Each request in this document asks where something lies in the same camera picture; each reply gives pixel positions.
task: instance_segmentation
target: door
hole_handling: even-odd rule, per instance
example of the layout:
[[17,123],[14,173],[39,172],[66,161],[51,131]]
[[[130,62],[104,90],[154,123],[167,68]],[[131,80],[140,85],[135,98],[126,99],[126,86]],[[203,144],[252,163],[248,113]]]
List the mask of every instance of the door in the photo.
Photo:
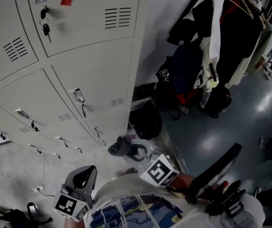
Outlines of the door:
[[50,149],[63,148],[62,145],[34,131],[27,137],[14,138],[13,142],[18,143],[25,148],[31,148],[43,152]]
[[124,135],[125,107],[111,109],[101,115],[88,117],[86,123],[93,133],[107,146],[114,144],[120,135]]
[[[133,37],[139,0],[29,0],[39,36],[48,56],[108,40]],[[41,20],[43,6],[49,6]],[[50,27],[50,38],[42,25]]]
[[43,69],[2,88],[0,105],[29,127],[33,120],[42,133],[75,119]]
[[37,61],[15,0],[0,0],[0,81]]
[[126,46],[54,63],[58,78],[81,116],[84,111],[90,119],[125,107],[131,52],[132,46]]
[[54,127],[45,131],[44,135],[58,144],[71,149],[81,148],[83,151],[86,151],[91,148],[99,148],[98,143],[77,121],[65,126]]
[[0,107],[0,135],[3,134],[6,139],[13,140],[15,137],[29,136],[30,132],[33,132],[30,127],[24,125]]

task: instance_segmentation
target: black bag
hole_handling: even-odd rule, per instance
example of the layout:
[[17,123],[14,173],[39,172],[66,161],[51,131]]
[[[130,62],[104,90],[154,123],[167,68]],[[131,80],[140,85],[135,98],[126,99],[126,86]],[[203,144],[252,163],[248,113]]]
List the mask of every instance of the black bag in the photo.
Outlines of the black bag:
[[159,135],[162,119],[151,101],[130,113],[129,122],[141,139],[150,140]]
[[201,70],[201,41],[202,38],[198,38],[179,46],[173,56],[167,57],[156,74],[161,84],[159,95],[165,105],[172,105],[171,109],[178,111],[177,116],[170,114],[174,120],[180,118],[180,112],[187,113],[189,108],[200,101],[201,90],[194,90],[193,86]]
[[213,118],[218,118],[219,113],[226,109],[232,102],[230,91],[224,85],[218,85],[210,94],[204,111]]

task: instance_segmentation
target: floor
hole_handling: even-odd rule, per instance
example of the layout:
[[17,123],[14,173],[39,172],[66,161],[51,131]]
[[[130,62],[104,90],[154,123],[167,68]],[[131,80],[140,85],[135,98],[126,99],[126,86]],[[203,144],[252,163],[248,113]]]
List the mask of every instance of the floor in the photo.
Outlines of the floor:
[[[15,143],[0,146],[0,174],[10,176],[17,180],[24,188],[33,190],[43,184],[42,155],[36,151]],[[111,156],[106,148],[101,147],[96,151],[86,154],[77,154],[59,159],[56,156],[45,156],[45,194],[55,195],[60,190],[69,172],[85,166],[95,165],[98,170],[96,187],[93,194],[115,177],[117,172],[130,168],[128,163],[120,158]],[[64,218],[52,210],[53,197],[44,197],[40,193],[33,193],[20,187],[9,177],[0,175],[0,209],[19,209],[26,212],[26,205],[34,202],[45,217],[52,217],[54,221],[46,228],[64,227]]]
[[[258,185],[272,181],[272,161],[267,161],[264,149],[259,148],[259,139],[272,136],[272,79],[261,74],[245,77],[240,85],[231,89],[233,102],[218,119],[192,111],[177,122],[170,120],[160,110],[164,126],[187,165],[189,174],[197,176],[219,159],[235,142],[243,146],[242,152],[226,180],[241,179],[251,192]],[[14,143],[0,146],[0,208],[26,211],[26,204],[34,202],[46,217],[52,216],[50,228],[61,228],[64,219],[52,210],[53,198],[29,192],[44,183],[42,155]],[[119,157],[112,157],[105,148],[86,154],[58,159],[45,156],[46,194],[54,195],[67,174],[84,165],[98,169],[96,189],[111,180],[118,171],[129,165]],[[23,187],[11,180],[17,180]]]
[[246,76],[230,89],[233,101],[214,119],[196,108],[178,121],[159,106],[165,127],[183,156],[189,174],[198,176],[216,162],[234,143],[242,145],[235,164],[225,176],[232,183],[241,180],[253,192],[257,186],[272,186],[272,161],[259,148],[272,136],[272,79],[262,73]]

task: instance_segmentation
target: red sticker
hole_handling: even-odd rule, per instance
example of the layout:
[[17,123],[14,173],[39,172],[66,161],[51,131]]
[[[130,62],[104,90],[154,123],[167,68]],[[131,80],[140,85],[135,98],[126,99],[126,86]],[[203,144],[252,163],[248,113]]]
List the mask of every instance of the red sticker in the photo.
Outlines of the red sticker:
[[61,5],[64,5],[64,6],[71,6],[71,2],[73,0],[61,0]]

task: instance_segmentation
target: person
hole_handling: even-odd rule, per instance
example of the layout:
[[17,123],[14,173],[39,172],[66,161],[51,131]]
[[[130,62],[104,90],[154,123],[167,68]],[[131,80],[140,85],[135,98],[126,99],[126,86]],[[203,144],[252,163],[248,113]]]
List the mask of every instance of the person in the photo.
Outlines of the person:
[[[170,185],[176,189],[187,189],[193,179],[180,173]],[[188,204],[182,196],[152,186],[135,173],[105,184],[98,190],[94,200],[92,209],[84,216],[84,222],[66,219],[65,228],[234,227],[225,223],[225,213],[218,216],[205,213],[207,200],[198,199],[196,205]],[[260,202],[248,194],[244,194],[240,201],[253,221],[253,225],[246,227],[261,228],[265,215]]]

